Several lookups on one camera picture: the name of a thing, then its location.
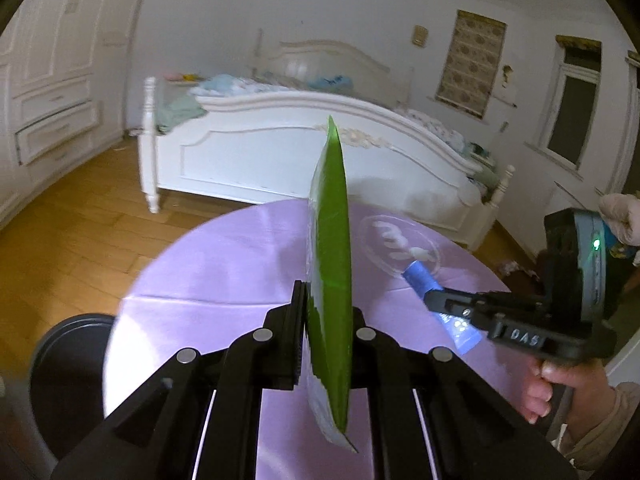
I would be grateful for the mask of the beige sleeve forearm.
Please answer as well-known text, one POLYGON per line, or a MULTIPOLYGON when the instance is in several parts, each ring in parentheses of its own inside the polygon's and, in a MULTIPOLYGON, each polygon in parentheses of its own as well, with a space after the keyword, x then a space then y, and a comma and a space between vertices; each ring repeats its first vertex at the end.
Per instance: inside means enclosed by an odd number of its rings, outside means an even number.
POLYGON ((639 406, 639 386, 634 382, 621 382, 614 390, 613 411, 603 422, 579 440, 565 430, 560 441, 560 452, 577 470, 579 479, 589 479, 604 464, 639 406))

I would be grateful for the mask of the person's right hand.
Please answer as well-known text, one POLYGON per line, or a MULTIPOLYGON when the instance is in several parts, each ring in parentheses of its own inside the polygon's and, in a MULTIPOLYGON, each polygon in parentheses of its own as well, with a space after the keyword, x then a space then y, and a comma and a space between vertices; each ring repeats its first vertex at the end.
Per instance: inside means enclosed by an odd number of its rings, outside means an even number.
POLYGON ((529 358, 518 411, 534 424, 551 411, 552 386, 574 389, 573 401, 565 419, 574 440, 585 437, 612 413, 616 392, 608 384, 602 362, 593 360, 574 367, 529 358))

